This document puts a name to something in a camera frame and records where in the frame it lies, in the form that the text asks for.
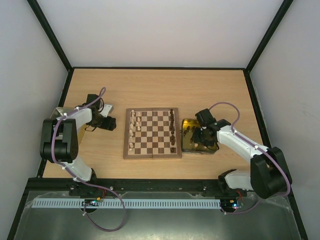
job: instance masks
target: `gray floor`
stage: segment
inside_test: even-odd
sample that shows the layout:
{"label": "gray floor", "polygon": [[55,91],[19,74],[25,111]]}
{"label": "gray floor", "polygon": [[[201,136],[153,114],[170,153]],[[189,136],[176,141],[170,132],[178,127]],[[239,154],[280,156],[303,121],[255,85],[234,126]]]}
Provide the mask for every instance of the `gray floor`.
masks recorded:
{"label": "gray floor", "polygon": [[[246,206],[252,203],[245,198]],[[126,225],[116,232],[96,229],[80,209],[30,205],[22,215],[16,240],[300,239],[293,213],[282,197],[263,201],[253,211],[234,216],[225,216],[217,209],[128,209]],[[122,216],[121,209],[98,209],[91,214],[97,224],[109,229],[116,227]]]}

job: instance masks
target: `black corner post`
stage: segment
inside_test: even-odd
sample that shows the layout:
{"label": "black corner post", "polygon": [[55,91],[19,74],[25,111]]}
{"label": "black corner post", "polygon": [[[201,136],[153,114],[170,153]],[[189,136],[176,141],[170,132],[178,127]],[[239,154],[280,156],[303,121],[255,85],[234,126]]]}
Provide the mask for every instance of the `black corner post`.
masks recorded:
{"label": "black corner post", "polygon": [[257,63],[260,55],[262,54],[262,52],[265,50],[268,42],[270,41],[271,37],[273,36],[273,34],[275,33],[277,27],[279,26],[281,20],[284,18],[284,16],[286,15],[286,12],[288,11],[289,7],[291,6],[292,2],[294,0],[284,0],[278,10],[278,12],[276,13],[276,15],[274,16],[270,26],[268,27],[267,31],[265,32],[259,46],[257,47],[257,49],[255,50],[248,66],[246,67],[246,70],[248,73],[250,73],[252,71],[252,69],[254,68],[255,64]]}
{"label": "black corner post", "polygon": [[31,9],[33,10],[36,18],[38,19],[39,23],[41,24],[43,30],[45,31],[46,35],[48,36],[50,42],[52,43],[56,53],[60,57],[63,65],[65,66],[66,70],[69,72],[71,71],[72,67],[71,64],[62,49],[60,43],[58,42],[58,39],[52,30],[51,26],[49,25],[48,20],[46,19],[46,16],[44,12],[42,11],[41,7],[39,6],[39,3],[37,0],[27,0]]}

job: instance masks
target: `chessboard frame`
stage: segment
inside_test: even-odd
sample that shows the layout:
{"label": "chessboard frame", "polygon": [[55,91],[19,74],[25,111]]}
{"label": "chessboard frame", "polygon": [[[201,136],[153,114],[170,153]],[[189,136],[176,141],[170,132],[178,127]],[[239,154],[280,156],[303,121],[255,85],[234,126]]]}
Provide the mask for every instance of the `chessboard frame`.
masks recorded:
{"label": "chessboard frame", "polygon": [[[176,153],[170,154],[148,154],[148,155],[129,155],[129,130],[130,130],[130,115],[131,110],[135,112],[147,112],[147,111],[168,111],[173,109],[174,111],[174,128],[175,128],[175,145]],[[180,119],[179,119],[179,109],[177,107],[144,107],[144,108],[128,108],[125,111],[125,129],[124,129],[124,145],[123,145],[123,159],[181,159],[182,158],[182,146],[181,146],[181,132],[180,132]]]}

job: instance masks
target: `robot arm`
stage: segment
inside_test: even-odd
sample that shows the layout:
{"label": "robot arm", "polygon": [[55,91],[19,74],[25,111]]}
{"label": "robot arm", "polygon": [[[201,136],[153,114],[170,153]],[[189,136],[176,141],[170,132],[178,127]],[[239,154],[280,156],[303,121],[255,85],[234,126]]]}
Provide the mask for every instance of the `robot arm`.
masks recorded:
{"label": "robot arm", "polygon": [[[98,98],[98,95],[89,94],[86,103],[82,106],[91,103]],[[90,181],[95,177],[95,172],[87,166],[85,162],[78,156],[79,143],[78,133],[83,125],[92,126],[104,130],[113,131],[116,128],[116,119],[108,116],[113,110],[112,105],[103,104],[102,101],[96,102],[87,108],[80,109],[73,114],[67,115],[58,127],[57,136],[54,142],[54,155],[58,162],[63,163],[73,175],[79,177],[85,182]],[[54,128],[62,116],[57,118],[47,118],[43,121],[40,155],[43,159],[52,159],[52,140]]]}
{"label": "robot arm", "polygon": [[196,118],[201,126],[193,133],[195,143],[207,147],[221,143],[244,158],[250,164],[250,172],[231,169],[219,176],[222,191],[245,189],[255,191],[261,198],[268,198],[286,189],[287,184],[283,175],[262,152],[269,154],[281,167],[290,184],[292,179],[284,154],[277,148],[268,148],[244,136],[225,119],[216,120],[209,109],[198,112]]}

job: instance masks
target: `black frame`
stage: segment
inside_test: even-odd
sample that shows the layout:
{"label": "black frame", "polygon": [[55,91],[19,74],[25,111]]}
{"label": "black frame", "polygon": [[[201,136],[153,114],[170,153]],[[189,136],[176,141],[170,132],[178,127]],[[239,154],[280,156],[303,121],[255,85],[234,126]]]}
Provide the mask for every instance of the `black frame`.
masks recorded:
{"label": "black frame", "polygon": [[[242,70],[247,89],[250,95],[250,99],[252,102],[252,107],[255,113],[256,121],[258,124],[258,128],[261,134],[262,142],[265,146],[271,147],[271,143],[268,137],[267,129],[265,126],[265,122],[260,110],[260,106],[257,100],[256,92],[253,87],[253,83],[250,77],[250,72],[252,71],[253,67],[257,63],[260,55],[264,51],[265,47],[267,46],[268,42],[270,41],[271,37],[273,36],[274,32],[276,31],[278,25],[280,24],[281,20],[285,16],[286,12],[288,11],[290,5],[292,4],[293,0],[284,0],[277,11],[275,17],[273,18],[269,28],[267,29],[265,35],[263,36],[259,46],[257,47],[255,53],[253,54],[249,64],[246,68],[242,67],[232,67],[232,68],[224,68],[224,67],[72,67],[67,56],[65,55],[61,45],[58,42],[52,28],[50,27],[41,7],[39,6],[37,0],[27,0],[30,7],[32,8],[35,16],[39,20],[43,30],[47,34],[49,40],[51,41],[53,47],[55,48],[58,56],[60,57],[62,63],[64,64],[65,68],[68,71],[68,75],[65,81],[65,85],[62,91],[62,95],[59,101],[58,106],[63,107],[68,89],[70,86],[70,82],[72,80],[72,76],[75,69],[149,69],[149,70]],[[29,191],[70,191],[73,188],[75,182],[72,181],[71,178],[43,178],[43,173],[46,167],[47,161],[42,159],[40,162],[40,166],[37,172],[37,177],[29,178],[23,195],[21,197],[20,204],[18,206],[16,215],[14,217],[9,235],[8,240],[13,240],[19,225],[19,221],[24,210],[27,197]],[[154,191],[171,191],[171,192],[180,192],[179,188],[183,188],[184,192],[189,193],[201,193],[204,196],[216,196],[219,199],[230,199],[233,198],[233,195],[229,196],[222,196],[218,195],[218,181],[216,179],[204,179],[204,180],[168,180],[168,179],[106,179],[101,178],[98,179],[99,184],[104,186],[110,187],[113,186],[116,192],[120,192],[123,190],[130,189],[130,191],[144,191],[146,189],[153,188]],[[302,239],[307,240],[308,236],[303,225],[299,209],[295,200],[295,196],[293,191],[291,190],[290,194],[288,195],[288,200],[290,206],[293,210],[294,218],[297,223],[297,227]]]}

